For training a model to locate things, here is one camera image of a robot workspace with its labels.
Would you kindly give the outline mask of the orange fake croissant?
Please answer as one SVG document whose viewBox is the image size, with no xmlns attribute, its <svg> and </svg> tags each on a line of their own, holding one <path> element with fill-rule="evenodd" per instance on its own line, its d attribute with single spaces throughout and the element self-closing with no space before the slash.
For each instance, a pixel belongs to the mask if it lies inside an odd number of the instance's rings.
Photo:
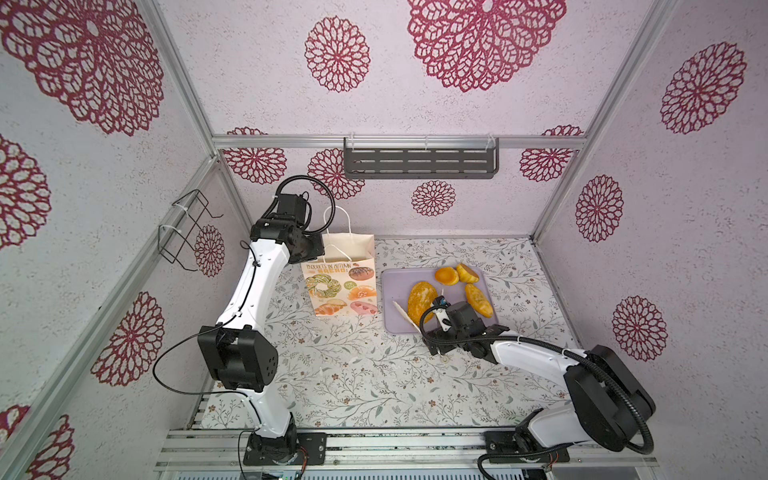
<svg viewBox="0 0 768 480">
<path fill-rule="evenodd" d="M 467 283 L 465 285 L 465 297 L 469 305 L 481 316 L 491 318 L 494 315 L 491 302 L 474 284 Z"/>
</svg>

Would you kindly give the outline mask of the large orange twisted bread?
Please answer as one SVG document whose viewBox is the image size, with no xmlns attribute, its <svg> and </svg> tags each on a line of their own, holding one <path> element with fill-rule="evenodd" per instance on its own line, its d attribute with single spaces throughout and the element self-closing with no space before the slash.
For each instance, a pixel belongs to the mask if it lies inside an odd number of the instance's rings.
<svg viewBox="0 0 768 480">
<path fill-rule="evenodd" d="M 415 326 L 419 325 L 422 315 L 437 297 L 437 289 L 427 281 L 418 282 L 412 287 L 408 297 L 407 315 Z"/>
</svg>

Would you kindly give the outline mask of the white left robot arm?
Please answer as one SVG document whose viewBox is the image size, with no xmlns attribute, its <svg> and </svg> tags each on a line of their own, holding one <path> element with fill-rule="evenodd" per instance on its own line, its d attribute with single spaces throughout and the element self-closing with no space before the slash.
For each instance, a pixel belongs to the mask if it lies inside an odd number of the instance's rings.
<svg viewBox="0 0 768 480">
<path fill-rule="evenodd" d="M 264 330 L 283 269 L 314 259 L 322 248 L 321 239 L 306 232 L 311 213 L 306 194 L 274 197 L 252 226 L 251 238 L 241 243 L 247 260 L 229 304 L 215 324 L 203 326 L 197 336 L 211 377 L 250 415 L 246 448 L 254 461 L 288 464 L 298 455 L 294 416 L 273 385 L 279 353 Z"/>
</svg>

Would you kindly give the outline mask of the printed paper bakery bag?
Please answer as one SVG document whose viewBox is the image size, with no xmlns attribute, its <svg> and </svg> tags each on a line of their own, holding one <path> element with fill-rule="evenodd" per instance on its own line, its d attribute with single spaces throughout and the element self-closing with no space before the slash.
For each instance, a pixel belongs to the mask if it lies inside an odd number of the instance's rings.
<svg viewBox="0 0 768 480">
<path fill-rule="evenodd" d="M 347 220 L 347 230 L 322 235 L 325 253 L 316 260 L 301 263 L 310 301 L 317 317 L 375 316 L 377 281 L 375 237 L 354 233 L 351 217 L 340 206 Z"/>
</svg>

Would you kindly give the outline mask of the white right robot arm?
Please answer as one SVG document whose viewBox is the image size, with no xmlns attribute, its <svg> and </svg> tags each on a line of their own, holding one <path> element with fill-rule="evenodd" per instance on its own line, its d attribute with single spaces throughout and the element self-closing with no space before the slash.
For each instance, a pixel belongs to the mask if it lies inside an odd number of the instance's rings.
<svg viewBox="0 0 768 480">
<path fill-rule="evenodd" d="M 648 421 L 655 403 L 610 348 L 571 349 L 525 337 L 503 325 L 486 324 L 466 302 L 450 304 L 442 297 L 425 313 L 435 317 L 435 329 L 426 330 L 426 317 L 407 323 L 431 354 L 461 350 L 566 390 L 564 406 L 538 409 L 512 429 L 492 435 L 487 442 L 489 456 L 534 462 L 587 441 L 613 452 L 653 452 Z"/>
</svg>

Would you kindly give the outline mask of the orange oval fake bread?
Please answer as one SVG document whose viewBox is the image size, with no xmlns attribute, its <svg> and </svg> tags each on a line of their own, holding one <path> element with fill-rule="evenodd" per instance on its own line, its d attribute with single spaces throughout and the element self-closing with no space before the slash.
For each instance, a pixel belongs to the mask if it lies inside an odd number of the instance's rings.
<svg viewBox="0 0 768 480">
<path fill-rule="evenodd" d="M 459 280 L 463 283 L 475 284 L 479 281 L 479 274 L 463 263 L 456 266 L 456 272 Z"/>
</svg>

